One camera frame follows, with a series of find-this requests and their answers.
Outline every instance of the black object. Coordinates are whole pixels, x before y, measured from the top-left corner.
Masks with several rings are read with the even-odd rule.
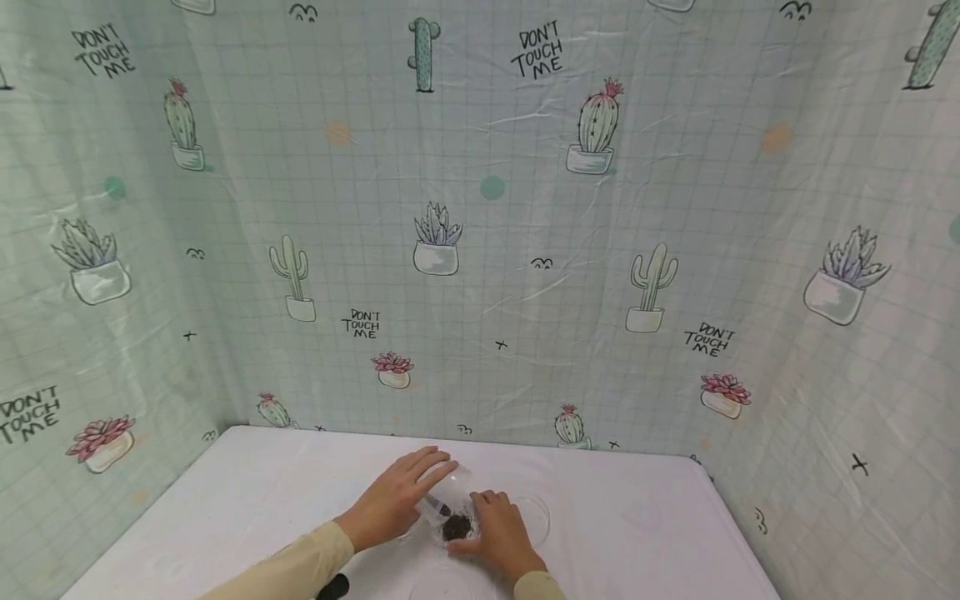
[[[347,575],[337,573],[317,594],[317,600],[340,600],[347,595],[348,591],[350,591],[350,580],[347,579]]]
[[[444,541],[462,540],[473,531],[473,524],[470,523],[470,517],[466,515],[454,515],[444,523]]]

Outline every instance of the cactus illustration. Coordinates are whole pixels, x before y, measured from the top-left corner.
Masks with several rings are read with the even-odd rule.
[[[613,149],[610,143],[620,120],[617,94],[623,85],[613,78],[604,82],[604,90],[593,94],[580,109],[577,122],[580,144],[570,146],[566,153],[566,169],[583,175],[603,175],[610,169]]]
[[[177,145],[189,150],[197,145],[197,130],[193,120],[193,109],[186,101],[186,85],[178,79],[171,79],[172,91],[163,95],[163,111],[167,113],[167,125],[173,133]]]
[[[666,273],[663,272],[663,262],[665,260],[666,244],[662,242],[654,248],[646,273],[643,272],[643,254],[639,254],[634,259],[634,268],[630,273],[630,278],[636,287],[643,290],[643,302],[640,305],[643,310],[653,310],[656,307],[657,291],[670,285],[673,277],[677,274],[677,259],[670,259],[670,262],[667,263]]]
[[[174,135],[172,143],[174,160],[189,171],[204,169],[204,149],[197,144],[197,130],[193,120],[193,109],[186,101],[186,85],[178,79],[171,79],[173,90],[163,95],[163,111],[167,114],[167,125]]]
[[[933,23],[926,32],[923,43],[910,48],[906,61],[913,62],[910,79],[903,89],[927,89],[933,87],[933,76],[947,57],[950,44],[960,29],[960,0],[946,0],[932,7],[928,14]]]
[[[627,330],[638,333],[652,333],[660,329],[663,321],[663,309],[657,308],[657,292],[670,285],[677,274],[677,259],[671,258],[663,270],[666,261],[666,244],[662,242],[654,248],[650,264],[643,270],[643,254],[634,259],[634,268],[630,273],[633,284],[643,290],[640,306],[631,307],[627,313]]]
[[[417,69],[417,91],[433,93],[433,40],[440,37],[440,25],[419,16],[410,23],[410,31],[414,56],[407,59],[407,66]]]
[[[287,312],[297,321],[312,322],[317,320],[317,312],[313,300],[303,297],[302,281],[306,279],[309,263],[306,252],[297,254],[294,241],[289,235],[282,239],[283,260],[277,255],[276,248],[270,247],[270,266],[274,272],[286,279],[290,279],[290,296],[287,297]]]
[[[573,404],[564,404],[564,411],[553,422],[553,428],[563,440],[557,444],[560,447],[576,447],[590,450],[590,438],[584,435],[584,420],[576,413],[577,407]]]
[[[616,123],[620,120],[620,105],[616,95],[623,93],[623,85],[609,78],[604,90],[593,94],[580,109],[580,148],[592,154],[601,153],[610,147]]]
[[[260,401],[256,403],[256,410],[260,416],[273,427],[280,429],[300,429],[297,422],[290,419],[287,409],[280,404],[273,394],[263,393],[260,395]]]

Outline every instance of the pink flower succulent drawing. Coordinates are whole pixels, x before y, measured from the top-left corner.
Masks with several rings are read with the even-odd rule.
[[[102,446],[106,446],[123,436],[133,427],[136,419],[124,415],[120,419],[95,420],[86,426],[73,440],[75,444],[66,451],[67,456],[76,456],[78,463],[85,463]]]
[[[747,399],[750,397],[750,392],[747,392],[743,388],[743,384],[737,381],[733,375],[714,373],[713,377],[700,375],[700,378],[704,380],[704,385],[700,386],[701,390],[711,394],[719,394],[737,404],[743,404],[744,406],[750,404],[750,400]]]
[[[380,354],[370,359],[376,367],[377,378],[383,385],[402,390],[410,385],[410,371],[414,368],[409,358],[403,358],[396,352]]]
[[[389,371],[398,375],[402,375],[414,368],[414,366],[410,363],[409,358],[403,358],[395,352],[380,354],[376,358],[372,358],[370,360],[373,362],[379,372]]]
[[[743,384],[733,375],[700,375],[704,380],[700,401],[711,411],[720,413],[727,419],[736,419],[740,416],[744,406],[750,404],[750,392],[744,389]]]

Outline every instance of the wrinkled fabric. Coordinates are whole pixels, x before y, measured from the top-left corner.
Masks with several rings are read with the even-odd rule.
[[[955,598],[937,1],[9,3],[4,597],[249,422],[691,456],[783,598]]]

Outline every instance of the clear plastic cup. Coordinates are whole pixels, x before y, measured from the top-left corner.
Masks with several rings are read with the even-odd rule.
[[[417,510],[443,542],[462,538],[472,540],[480,535],[473,499],[470,498],[470,493],[475,491],[473,473],[460,465],[417,503]]]

